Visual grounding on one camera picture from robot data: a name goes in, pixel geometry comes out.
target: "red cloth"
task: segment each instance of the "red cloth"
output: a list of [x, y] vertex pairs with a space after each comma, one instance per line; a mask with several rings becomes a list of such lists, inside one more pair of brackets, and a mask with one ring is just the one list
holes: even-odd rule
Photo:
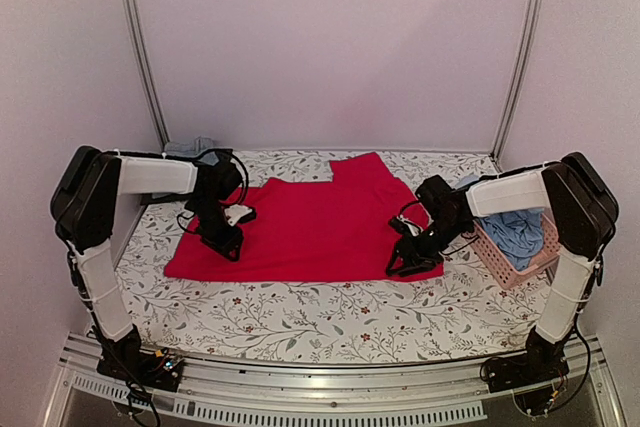
[[[385, 280], [385, 268], [399, 235], [388, 221], [415, 200], [377, 154], [331, 162], [332, 182], [290, 183], [269, 179], [251, 188], [246, 205], [258, 217], [242, 226], [240, 260], [231, 262], [183, 235], [165, 268], [167, 277], [212, 282], [347, 282]], [[404, 214], [427, 225], [424, 209]], [[194, 221], [190, 229], [195, 229]], [[392, 280], [411, 282], [443, 274], [428, 273]]]

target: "pink laundry basket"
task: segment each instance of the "pink laundry basket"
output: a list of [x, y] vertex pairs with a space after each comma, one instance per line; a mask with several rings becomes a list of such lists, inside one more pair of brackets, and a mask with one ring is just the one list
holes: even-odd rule
[[503, 289], [511, 289], [521, 284], [546, 268], [551, 267], [558, 258], [558, 250], [560, 249], [558, 230], [545, 215], [542, 215], [541, 223], [544, 231], [544, 246], [531, 259], [529, 267], [522, 272], [518, 272], [498, 246], [489, 238], [480, 223], [475, 222], [474, 234], [478, 236], [478, 240], [473, 242], [471, 247]]

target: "white wall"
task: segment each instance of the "white wall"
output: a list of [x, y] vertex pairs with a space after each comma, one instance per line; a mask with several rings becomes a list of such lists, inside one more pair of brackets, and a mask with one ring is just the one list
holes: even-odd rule
[[[86, 321], [49, 199], [75, 149], [156, 149], [121, 0], [0, 0], [0, 424], [33, 427]], [[136, 209], [119, 212], [121, 243]]]
[[489, 151], [526, 0], [139, 0], [175, 140]]
[[544, 0], [502, 161], [583, 151], [620, 202], [605, 284], [586, 312], [630, 425], [640, 418], [640, 0]]

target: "floral pattern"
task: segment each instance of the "floral pattern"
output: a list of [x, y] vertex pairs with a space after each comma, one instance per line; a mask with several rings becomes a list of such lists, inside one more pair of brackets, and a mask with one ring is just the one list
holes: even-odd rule
[[[270, 177], [329, 181], [329, 161], [356, 152], [240, 152], [251, 185]], [[455, 183], [495, 171], [473, 154], [380, 152], [415, 189], [440, 174]], [[501, 290], [470, 247], [423, 282], [204, 283], [163, 275], [182, 230], [182, 203], [148, 207], [117, 267], [143, 341], [189, 352], [313, 363], [460, 359], [522, 348], [549, 287], [544, 276]], [[452, 251], [467, 241], [458, 239]]]

